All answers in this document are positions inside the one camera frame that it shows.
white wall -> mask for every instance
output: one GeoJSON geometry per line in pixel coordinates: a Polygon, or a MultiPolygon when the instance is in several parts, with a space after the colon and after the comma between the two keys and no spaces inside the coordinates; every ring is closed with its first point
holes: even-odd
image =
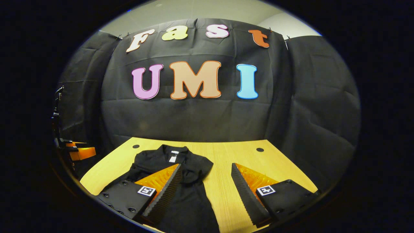
{"type": "Polygon", "coordinates": [[[152,25],[195,18],[231,19],[257,24],[282,12],[258,0],[157,0],[125,12],[101,30],[123,37],[128,32],[137,32],[152,25]]]}
{"type": "Polygon", "coordinates": [[[265,19],[258,26],[264,28],[270,27],[272,31],[282,34],[284,39],[288,39],[287,36],[290,38],[298,36],[321,36],[321,34],[310,28],[307,24],[285,12],[265,19]]]}

black cloth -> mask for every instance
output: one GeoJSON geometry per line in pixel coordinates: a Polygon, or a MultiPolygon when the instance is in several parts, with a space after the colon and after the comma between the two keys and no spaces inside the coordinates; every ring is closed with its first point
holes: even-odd
{"type": "Polygon", "coordinates": [[[119,42],[102,82],[102,117],[115,147],[131,137],[192,142],[269,138],[279,143],[286,125],[291,86],[291,65],[281,34],[227,19],[177,20],[143,28],[119,42]],[[226,25],[230,35],[207,37],[206,27],[211,24],[226,25]],[[162,40],[165,30],[177,25],[187,26],[188,36],[182,40],[162,40]],[[136,34],[151,29],[155,32],[137,50],[126,53],[136,34]],[[270,47],[257,45],[249,30],[265,34],[270,47]],[[221,96],[205,99],[197,94],[194,98],[188,95],[183,100],[171,99],[174,72],[169,66],[177,61],[188,62],[195,73],[205,61],[219,61],[221,96]],[[154,64],[164,66],[160,71],[159,92],[153,99],[138,99],[133,91],[131,73],[134,69],[145,68],[142,85],[148,90],[152,86],[152,73],[148,68],[154,64]],[[255,90],[259,96],[256,99],[237,97],[241,88],[238,64],[257,67],[255,90]]]}
{"type": "Polygon", "coordinates": [[[280,151],[322,192],[350,163],[361,128],[355,81],[342,57],[321,36],[287,40],[293,94],[280,151]]]}
{"type": "Polygon", "coordinates": [[[161,145],[157,150],[140,152],[130,170],[109,183],[103,191],[122,180],[136,182],[176,163],[180,163],[183,168],[183,178],[163,219],[155,227],[168,233],[219,232],[216,216],[202,182],[213,163],[193,154],[187,147],[161,145]],[[171,151],[179,152],[175,163],[169,162],[173,156],[171,151]]]}
{"type": "Polygon", "coordinates": [[[89,143],[96,150],[96,156],[74,161],[79,179],[115,149],[104,128],[99,101],[106,67],[119,41],[106,32],[93,34],[68,61],[56,87],[64,86],[59,102],[61,137],[89,143]]]}

clothing tag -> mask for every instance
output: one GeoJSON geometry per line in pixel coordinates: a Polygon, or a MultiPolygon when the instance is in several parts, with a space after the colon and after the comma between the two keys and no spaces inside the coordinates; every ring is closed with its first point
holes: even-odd
{"type": "Polygon", "coordinates": [[[177,156],[172,156],[171,158],[170,158],[170,163],[175,163],[176,162],[176,158],[177,158],[177,156]]]}

ceiling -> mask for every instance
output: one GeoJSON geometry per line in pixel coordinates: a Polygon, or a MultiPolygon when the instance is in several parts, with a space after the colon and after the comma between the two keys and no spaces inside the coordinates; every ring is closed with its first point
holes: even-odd
{"type": "Polygon", "coordinates": [[[257,25],[282,12],[259,0],[153,0],[131,9],[101,30],[123,37],[152,25],[195,18],[231,19],[257,25]]]}

blue letter i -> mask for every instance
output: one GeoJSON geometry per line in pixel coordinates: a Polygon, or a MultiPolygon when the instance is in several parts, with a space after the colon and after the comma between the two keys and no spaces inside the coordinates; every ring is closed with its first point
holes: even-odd
{"type": "Polygon", "coordinates": [[[255,72],[257,68],[252,65],[239,64],[236,69],[240,71],[241,87],[237,96],[241,99],[256,99],[259,95],[255,91],[255,72]]]}

